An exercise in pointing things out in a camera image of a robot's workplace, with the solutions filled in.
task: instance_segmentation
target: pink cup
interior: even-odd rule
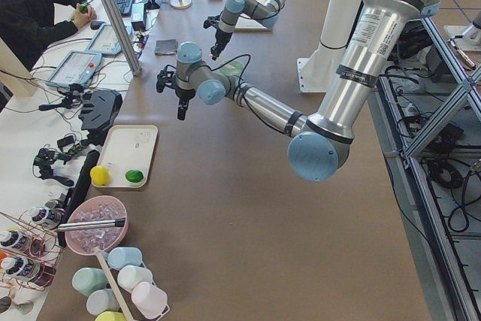
[[[132,291],[132,302],[144,317],[155,319],[167,307],[167,294],[159,287],[144,281]]]

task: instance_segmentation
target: white bottle cap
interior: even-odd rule
[[[5,270],[8,270],[14,266],[15,266],[15,259],[13,257],[5,257],[2,260],[2,263],[0,264],[0,267],[2,267]]]
[[[10,240],[11,237],[12,237],[12,234],[10,233],[10,231],[0,232],[0,242],[7,242],[8,240]]]
[[[37,215],[40,213],[40,210],[41,210],[41,209],[40,209],[39,207],[32,207],[32,208],[30,208],[30,210],[29,210],[29,215],[30,215],[31,217],[35,217],[35,216],[37,216]]]

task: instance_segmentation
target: blue cup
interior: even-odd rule
[[[100,268],[84,267],[75,272],[72,277],[74,289],[87,297],[98,289],[104,289],[107,283],[107,277]]]
[[[142,265],[142,252],[137,247],[116,247],[108,254],[107,263],[120,271],[127,265]]]

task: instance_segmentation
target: tabletop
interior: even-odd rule
[[[272,32],[234,33],[221,61],[250,54],[245,81],[313,113],[322,96],[298,91],[296,62],[317,48],[327,4],[288,0]],[[222,7],[192,0],[180,11],[164,0],[116,120],[158,127],[149,180],[135,191],[89,191],[125,204],[122,245],[142,250],[167,292],[165,319],[430,319],[367,106],[346,164],[310,183],[289,167],[289,139],[232,101],[194,98],[179,121],[173,92],[156,93],[156,75],[175,57],[155,56],[155,41],[194,41],[218,65],[208,56],[214,30],[202,23]],[[98,267],[93,256],[64,253],[38,320],[92,319],[71,287],[86,266]]]

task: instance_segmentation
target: white tray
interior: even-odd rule
[[[149,177],[150,163],[159,130],[150,125],[118,125],[108,132],[97,165],[108,169],[110,181],[98,188],[139,188]],[[127,181],[126,172],[137,169],[144,174],[139,183]]]

